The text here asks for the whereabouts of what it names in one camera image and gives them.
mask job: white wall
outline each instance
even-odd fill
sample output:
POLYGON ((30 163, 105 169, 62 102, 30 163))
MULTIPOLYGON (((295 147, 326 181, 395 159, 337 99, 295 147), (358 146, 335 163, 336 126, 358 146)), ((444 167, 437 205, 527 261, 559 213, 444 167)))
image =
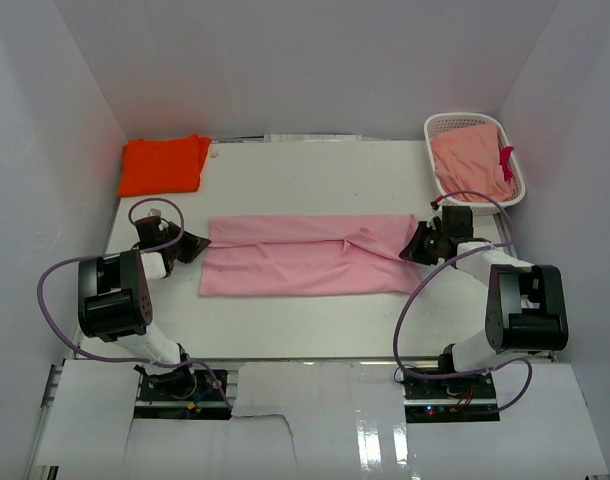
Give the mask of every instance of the white wall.
POLYGON ((610 1, 560 2, 500 116, 528 184, 518 252, 563 273, 567 357, 610 468, 610 1))
MULTIPOLYGON (((0 1, 0 479, 23 476, 50 363, 64 354, 36 281, 57 260, 103 247, 123 142, 52 1, 0 1)), ((48 285, 68 332, 75 272, 48 285)))
POLYGON ((500 109, 557 0, 55 3, 130 138, 420 138, 500 109))

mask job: wire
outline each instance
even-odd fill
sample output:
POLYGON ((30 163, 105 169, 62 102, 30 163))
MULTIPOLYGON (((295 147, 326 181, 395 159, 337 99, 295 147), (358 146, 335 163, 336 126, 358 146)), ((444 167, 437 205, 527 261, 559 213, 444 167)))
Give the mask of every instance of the wire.
MULTIPOLYGON (((505 366, 509 365, 510 363, 514 363, 514 362, 517 362, 517 361, 520 360, 520 361, 523 361, 523 362, 528 364, 529 369, 530 369, 529 370, 530 371, 530 375, 528 376, 528 380, 529 380, 529 382, 531 382, 531 364, 529 364, 529 361, 525 357, 514 358, 514 359, 511 359, 511 360, 508 360, 507 362, 501 363, 500 365, 497 365, 496 367, 494 367, 492 369, 489 369, 489 368, 479 368, 479 369, 468 370, 468 371, 464 371, 464 372, 443 373, 443 374, 418 373, 418 372, 416 372, 414 370, 408 369, 403 364, 403 361, 401 359, 400 353, 398 351, 398 341, 399 341, 399 337, 400 337, 400 334, 401 334, 401 329, 403 327, 403 322, 405 321, 405 316, 407 315, 407 312, 409 311, 409 308, 411 307, 411 305, 414 302, 414 300, 416 300, 418 295, 421 293, 421 291, 423 291, 423 289, 427 286, 427 284, 430 281, 432 281, 432 279, 434 277, 436 277, 436 275, 441 273, 443 270, 445 270, 448 267, 455 266, 458 261, 463 260, 464 258, 470 257, 470 256, 475 255, 477 253, 485 252, 487 250, 491 250, 492 248, 495 248, 495 247, 509 247, 512 244, 512 232, 513 232, 512 219, 510 218, 508 213, 505 211, 505 209, 502 207, 502 205, 500 203, 498 203, 496 200, 494 200, 493 198, 491 198, 489 195, 486 195, 486 194, 480 193, 480 192, 475 192, 474 190, 455 190, 453 192, 449 192, 449 193, 446 193, 445 195, 439 196, 436 199, 436 201, 440 202, 440 201, 442 201, 445 198, 451 197, 453 195, 457 195, 459 193, 469 193, 469 194, 472 194, 472 195, 478 195, 478 196, 486 199, 488 202, 492 203, 496 208, 498 208, 500 210, 500 212, 503 214, 503 216, 505 217, 505 220, 507 221, 507 225, 508 225, 508 228, 510 230, 510 232, 509 232, 510 233, 510 238, 506 242, 500 242, 500 243, 494 243, 494 244, 490 244, 490 245, 484 245, 484 246, 475 248, 473 250, 470 250, 468 252, 464 252, 464 253, 462 253, 460 255, 456 255, 455 257, 452 257, 452 258, 446 260, 441 265, 436 267, 434 270, 432 270, 429 273, 429 275, 427 275, 427 277, 425 277, 421 281, 421 283, 418 285, 418 287, 416 287, 416 289, 409 296, 409 298, 407 299, 407 302, 405 302, 405 305, 403 306, 403 309, 401 310, 401 313, 400 313, 400 315, 398 317, 398 321, 396 322, 396 328, 394 329, 394 338, 393 338, 393 341, 392 341, 393 349, 394 349, 394 359, 396 360, 396 363, 398 364, 398 368, 401 369, 404 374, 409 375, 411 377, 423 379, 423 380, 441 380, 441 379, 445 379, 446 380, 446 379, 450 379, 450 378, 467 377, 467 376, 470 376, 470 375, 484 375, 484 374, 487 374, 487 373, 490 373, 490 372, 495 372, 497 370, 500 370, 501 368, 504 368, 505 366)), ((523 394, 527 390, 527 387, 529 387, 529 382, 525 383, 525 386, 523 387, 521 392, 516 396, 516 398, 514 400, 512 400, 511 402, 508 403, 509 406, 507 406, 506 408, 511 407, 512 405, 514 405, 514 403, 516 403, 518 400, 520 400, 520 398, 523 396, 523 394)))
POLYGON ((507 402, 502 407, 498 407, 493 410, 469 412, 470 414, 472 414, 472 415, 494 415, 495 413, 500 413, 503 410, 507 410, 509 407, 511 407, 516 402, 518 402, 521 398, 523 398, 523 395, 525 395, 525 392, 527 392, 527 389, 529 388, 530 384, 532 383, 533 368, 532 368, 532 364, 530 363, 530 361, 527 360, 526 358, 519 358, 518 360, 525 362, 525 365, 527 365, 527 379, 525 379, 525 384, 523 385, 523 388, 521 388, 521 391, 518 392, 518 395, 516 395, 513 399, 511 399, 509 402, 507 402))
POLYGON ((205 390, 198 397, 196 397, 196 400, 194 400, 194 405, 203 400, 207 395, 209 395, 209 389, 205 390))
MULTIPOLYGON (((152 247, 152 248, 148 248, 145 250, 141 250, 141 252, 143 252, 143 253, 156 252, 156 251, 162 250, 164 248, 170 247, 170 246, 174 245, 176 242, 178 242, 181 238, 183 238, 183 234, 185 233, 185 217, 183 217, 183 212, 181 212, 181 209, 178 208, 178 206, 174 202, 172 202, 171 200, 167 200, 166 198, 152 197, 152 198, 145 198, 143 200, 139 200, 138 202, 136 202, 134 205, 132 205, 132 207, 129 209, 129 212, 128 212, 128 218, 129 218, 130 223, 134 224, 134 221, 132 220, 132 212, 134 211, 134 209, 137 206, 139 206, 143 203, 146 203, 146 202, 154 202, 154 201, 167 203, 176 210, 176 212, 178 213, 179 219, 180 219, 180 231, 179 231, 178 235, 176 236, 176 238, 174 238, 173 240, 170 240, 169 242, 159 245, 157 247, 152 247)), ((114 255, 118 255, 118 254, 109 253, 109 254, 105 254, 105 255, 100 255, 100 258, 106 258, 106 257, 114 256, 114 255)), ((61 267, 64 267, 65 265, 70 265, 72 263, 83 262, 85 260, 91 260, 91 259, 96 259, 96 258, 99 258, 99 255, 86 255, 86 256, 81 256, 81 257, 70 258, 67 260, 62 260, 58 263, 55 263, 51 267, 49 267, 47 270, 45 270, 43 272, 43 274, 40 276, 40 278, 38 279, 38 284, 36 285, 36 297, 38 299, 38 306, 41 310, 41 313, 43 314, 43 317, 45 317, 45 321, 47 322, 47 325, 49 325, 49 327, 52 329, 54 334, 60 339, 60 341, 63 342, 74 353, 77 353, 78 355, 82 355, 83 357, 89 358, 90 360, 96 360, 97 362, 146 363, 146 364, 156 365, 157 367, 172 368, 172 369, 185 367, 185 366, 189 366, 189 365, 193 365, 193 364, 201 365, 205 369, 207 374, 210 376, 210 378, 212 379, 214 384, 218 387, 218 393, 220 393, 221 397, 223 398, 225 405, 227 405, 227 408, 229 408, 231 410, 232 404, 227 399, 227 395, 225 395, 225 392, 223 391, 223 388, 221 387, 221 383, 218 381, 218 378, 214 374, 214 371, 210 368, 210 366, 204 360, 201 360, 199 358, 190 358, 189 360, 186 360, 186 361, 180 362, 180 363, 163 363, 163 362, 157 362, 157 361, 152 362, 151 359, 149 359, 149 358, 103 357, 101 355, 96 355, 94 353, 83 350, 81 347, 79 347, 78 345, 73 343, 67 337, 67 335, 65 335, 63 333, 63 331, 58 327, 58 325, 52 318, 51 314, 49 313, 49 310, 47 309, 47 305, 45 304, 45 295, 44 295, 45 281, 47 280, 47 277, 49 277, 49 275, 52 272, 54 272, 55 270, 58 270, 61 267)))
POLYGON ((185 399, 187 399, 187 398, 192 396, 192 394, 198 389, 198 380, 196 379, 196 375, 192 375, 192 377, 194 378, 194 386, 192 387, 190 392, 187 395, 185 395, 184 397, 179 397, 177 395, 172 395, 173 398, 175 398, 176 400, 185 400, 185 399))
POLYGON ((463 397, 463 400, 465 400, 465 403, 463 405, 460 405, 460 400, 458 401, 460 408, 464 409, 464 408, 469 407, 472 403, 473 398, 474 398, 474 387, 469 387, 469 395, 467 396, 467 400, 465 400, 465 397, 463 397))
MULTIPOLYGON (((415 370, 415 371, 419 371, 416 367, 412 367, 411 365, 405 365, 406 368, 409 368, 411 370, 415 370)), ((396 383, 398 383, 399 385, 405 385, 405 376, 403 376, 402 380, 397 380, 396 375, 398 374, 398 372, 400 372, 401 367, 398 367, 396 370, 394 370, 394 381, 396 383)))
POLYGON ((458 402, 456 402, 453 407, 458 407, 461 405, 461 403, 463 402, 463 400, 467 401, 467 397, 469 396, 469 394, 472 393, 472 387, 469 388, 469 391, 464 391, 461 396, 458 398, 458 402))
POLYGON ((462 397, 463 395, 465 395, 467 393, 467 390, 463 390, 462 392, 458 392, 458 393, 452 393, 452 389, 449 387, 449 385, 447 385, 445 387, 445 393, 450 398, 462 397))

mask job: pink towel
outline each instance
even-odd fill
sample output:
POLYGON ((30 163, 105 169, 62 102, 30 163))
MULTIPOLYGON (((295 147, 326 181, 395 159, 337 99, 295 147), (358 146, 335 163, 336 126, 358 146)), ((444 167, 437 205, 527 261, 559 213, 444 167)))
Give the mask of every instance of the pink towel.
POLYGON ((412 215, 212 217, 199 295, 411 293, 412 215))
MULTIPOLYGON (((496 125, 476 125, 439 133, 432 139, 436 176, 443 190, 474 190, 498 202, 512 199, 500 164, 496 125)), ((455 195, 465 202, 487 200, 470 194, 455 195)))

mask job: plastic basket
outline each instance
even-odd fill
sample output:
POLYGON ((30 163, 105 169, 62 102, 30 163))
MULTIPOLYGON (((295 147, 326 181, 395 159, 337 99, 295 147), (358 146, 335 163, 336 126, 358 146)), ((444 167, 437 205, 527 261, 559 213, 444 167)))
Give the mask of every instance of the plastic basket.
MULTIPOLYGON (((432 115, 425 121, 425 145, 427 146, 427 154, 429 156, 429 163, 432 169, 432 175, 434 176, 434 182, 436 183, 436 190, 438 195, 445 195, 445 190, 441 185, 440 180, 436 176, 436 164, 434 162, 434 154, 432 152, 431 140, 439 133, 447 132, 455 128, 470 127, 472 125, 485 125, 494 124, 496 125, 496 131, 498 132, 498 148, 504 148, 509 145, 509 140, 505 134, 505 130, 500 123, 494 120, 492 117, 483 115, 480 113, 439 113, 438 115, 432 115)), ((518 167, 516 156, 514 152, 509 158, 509 168, 514 174, 514 177, 510 180, 510 188, 512 190, 512 199, 505 202, 499 202, 503 207, 511 207, 520 202, 525 196, 525 182, 523 181, 523 175, 518 167)), ((446 205, 462 205, 468 206, 472 209, 474 215, 494 215, 498 213, 498 208, 489 202, 462 202, 456 200, 453 197, 446 198, 444 200, 446 205)))

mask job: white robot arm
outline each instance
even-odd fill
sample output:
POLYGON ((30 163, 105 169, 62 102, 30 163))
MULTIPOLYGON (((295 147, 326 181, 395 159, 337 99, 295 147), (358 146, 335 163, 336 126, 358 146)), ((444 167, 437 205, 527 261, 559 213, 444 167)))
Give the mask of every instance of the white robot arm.
POLYGON ((439 359, 444 371, 492 369, 527 355, 565 348, 567 316, 559 270, 532 265, 473 238, 469 207, 441 207, 429 222, 419 222, 401 258, 432 265, 483 246, 490 250, 456 261, 456 267, 488 287, 484 328, 448 345, 439 359))
MULTIPOLYGON (((135 226, 140 249, 163 246, 180 232, 158 215, 137 220, 135 226)), ((83 333, 120 345, 143 359, 137 370, 155 388, 178 399, 193 394, 196 377, 189 364, 174 369, 154 364, 176 365, 190 357, 153 323, 147 282, 171 275, 175 260, 191 263, 209 243, 185 231, 178 242, 163 250, 143 253, 132 249, 113 257, 85 260, 78 267, 78 322, 83 333)))

